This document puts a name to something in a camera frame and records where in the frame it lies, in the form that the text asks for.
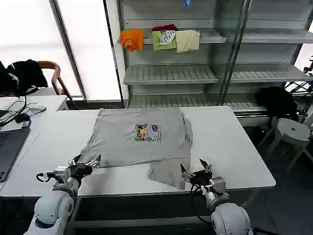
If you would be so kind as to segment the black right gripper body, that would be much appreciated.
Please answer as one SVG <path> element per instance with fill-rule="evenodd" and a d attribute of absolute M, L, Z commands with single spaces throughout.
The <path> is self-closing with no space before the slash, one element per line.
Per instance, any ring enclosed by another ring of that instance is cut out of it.
<path fill-rule="evenodd" d="M 190 178 L 190 184 L 197 186 L 207 186 L 210 185 L 210 180 L 213 177 L 211 171 L 206 172 L 205 170 L 200 170 L 192 173 Z"/>

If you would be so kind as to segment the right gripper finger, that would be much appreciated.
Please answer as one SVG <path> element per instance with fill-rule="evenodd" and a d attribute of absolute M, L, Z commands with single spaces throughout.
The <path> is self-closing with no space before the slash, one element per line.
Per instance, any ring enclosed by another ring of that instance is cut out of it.
<path fill-rule="evenodd" d="M 208 164 L 206 161 L 204 161 L 203 159 L 200 159 L 200 163 L 202 164 L 205 172 L 212 172 L 212 165 Z"/>
<path fill-rule="evenodd" d="M 181 177 L 185 180 L 185 181 L 190 181 L 191 178 L 193 178 L 195 176 L 194 173 L 188 172 L 185 167 L 183 166 L 183 164 L 180 164 L 180 169 L 181 169 Z"/>

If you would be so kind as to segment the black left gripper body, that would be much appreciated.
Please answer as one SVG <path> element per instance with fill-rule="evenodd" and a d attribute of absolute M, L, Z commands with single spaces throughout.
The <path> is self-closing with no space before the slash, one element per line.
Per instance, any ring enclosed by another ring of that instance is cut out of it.
<path fill-rule="evenodd" d="M 69 167 L 69 170 L 72 178 L 84 178 L 85 176 L 91 175 L 93 171 L 90 165 L 84 163 L 72 165 Z"/>

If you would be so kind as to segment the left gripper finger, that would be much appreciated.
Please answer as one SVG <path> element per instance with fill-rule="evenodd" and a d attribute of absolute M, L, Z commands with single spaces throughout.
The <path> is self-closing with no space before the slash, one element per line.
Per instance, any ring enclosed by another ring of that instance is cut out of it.
<path fill-rule="evenodd" d="M 81 154 L 73 157 L 72 159 L 70 159 L 68 161 L 68 166 L 69 167 L 75 167 L 75 166 L 79 165 L 80 164 L 80 159 L 81 159 Z"/>
<path fill-rule="evenodd" d="M 92 168 L 92 170 L 96 170 L 100 167 L 100 163 L 101 163 L 101 154 L 99 154 L 95 160 L 89 161 L 88 163 L 86 163 L 86 166 L 90 166 Z"/>

